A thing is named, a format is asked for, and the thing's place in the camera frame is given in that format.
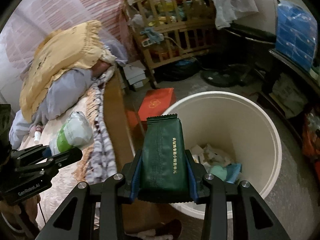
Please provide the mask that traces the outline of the person left hand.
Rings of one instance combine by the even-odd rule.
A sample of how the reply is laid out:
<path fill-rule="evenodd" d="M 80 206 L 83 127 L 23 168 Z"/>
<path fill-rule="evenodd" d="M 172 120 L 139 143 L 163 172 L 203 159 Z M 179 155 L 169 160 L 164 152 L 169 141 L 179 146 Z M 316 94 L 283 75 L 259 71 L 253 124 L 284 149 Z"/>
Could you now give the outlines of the person left hand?
<path fill-rule="evenodd" d="M 26 211 L 29 220 L 38 228 L 36 221 L 38 208 L 37 205 L 41 201 L 41 196 L 39 194 L 25 200 L 22 205 Z M 10 206 L 5 200 L 1 200 L 1 216 L 4 219 L 7 226 L 14 233 L 24 233 L 22 226 L 18 223 L 18 217 L 21 214 L 22 209 L 18 206 Z"/>

